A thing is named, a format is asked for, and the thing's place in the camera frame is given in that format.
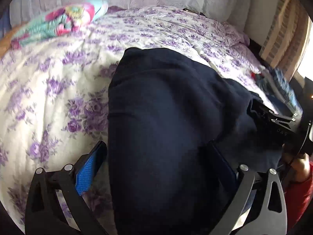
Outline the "person's right hand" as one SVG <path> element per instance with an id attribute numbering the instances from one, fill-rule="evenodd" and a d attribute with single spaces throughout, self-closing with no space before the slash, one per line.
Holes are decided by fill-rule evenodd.
<path id="1" fill-rule="evenodd" d="M 294 170 L 292 181 L 303 183 L 309 179 L 311 174 L 309 155 L 306 153 L 293 155 L 290 149 L 289 145 L 283 144 L 282 158 Z"/>

